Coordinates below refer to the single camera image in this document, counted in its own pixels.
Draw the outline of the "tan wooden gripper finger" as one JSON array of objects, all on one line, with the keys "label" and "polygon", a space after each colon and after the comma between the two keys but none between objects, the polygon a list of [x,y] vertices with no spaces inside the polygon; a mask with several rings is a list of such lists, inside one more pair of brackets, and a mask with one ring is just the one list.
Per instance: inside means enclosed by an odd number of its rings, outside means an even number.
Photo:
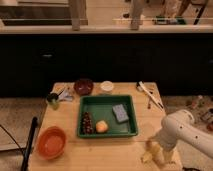
[{"label": "tan wooden gripper finger", "polygon": [[171,151],[164,150],[163,151],[163,157],[164,157],[164,163],[165,164],[168,164],[168,163],[172,162],[173,153],[174,153],[173,150],[171,150]]}]

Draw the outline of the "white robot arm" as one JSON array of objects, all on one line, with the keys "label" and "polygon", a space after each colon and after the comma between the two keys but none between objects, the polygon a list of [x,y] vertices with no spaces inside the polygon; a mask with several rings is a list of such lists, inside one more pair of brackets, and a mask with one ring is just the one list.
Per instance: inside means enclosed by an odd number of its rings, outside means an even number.
[{"label": "white robot arm", "polygon": [[161,128],[150,140],[162,148],[168,161],[179,140],[213,159],[213,136],[195,128],[194,123],[195,118],[191,112],[178,110],[162,118]]}]

